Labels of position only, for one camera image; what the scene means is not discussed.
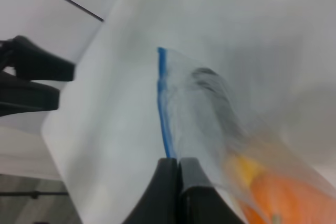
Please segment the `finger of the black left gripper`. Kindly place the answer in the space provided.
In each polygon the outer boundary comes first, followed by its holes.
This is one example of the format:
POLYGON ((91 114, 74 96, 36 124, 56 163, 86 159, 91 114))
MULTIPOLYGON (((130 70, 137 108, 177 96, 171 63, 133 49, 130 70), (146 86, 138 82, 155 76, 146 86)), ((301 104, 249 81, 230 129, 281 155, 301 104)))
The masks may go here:
POLYGON ((54 111, 59 108, 60 90, 1 73, 1 116, 54 111))
POLYGON ((1 70, 12 67, 17 78, 70 82, 75 64, 47 52, 25 36, 1 41, 1 70))

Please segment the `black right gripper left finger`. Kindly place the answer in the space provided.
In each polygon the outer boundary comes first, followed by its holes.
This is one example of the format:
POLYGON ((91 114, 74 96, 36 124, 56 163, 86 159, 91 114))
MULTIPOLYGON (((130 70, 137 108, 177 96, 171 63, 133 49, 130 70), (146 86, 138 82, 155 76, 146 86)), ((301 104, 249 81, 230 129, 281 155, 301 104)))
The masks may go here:
POLYGON ((159 159, 149 185, 124 223, 176 223, 177 175, 176 159, 159 159))

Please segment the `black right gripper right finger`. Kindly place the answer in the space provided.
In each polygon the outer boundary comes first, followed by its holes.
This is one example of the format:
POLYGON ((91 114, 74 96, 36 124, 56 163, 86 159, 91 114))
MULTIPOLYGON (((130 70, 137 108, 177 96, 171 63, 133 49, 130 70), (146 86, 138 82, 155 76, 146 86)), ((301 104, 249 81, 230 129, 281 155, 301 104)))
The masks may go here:
POLYGON ((243 223, 216 191, 197 158, 182 158, 178 171, 179 223, 243 223))

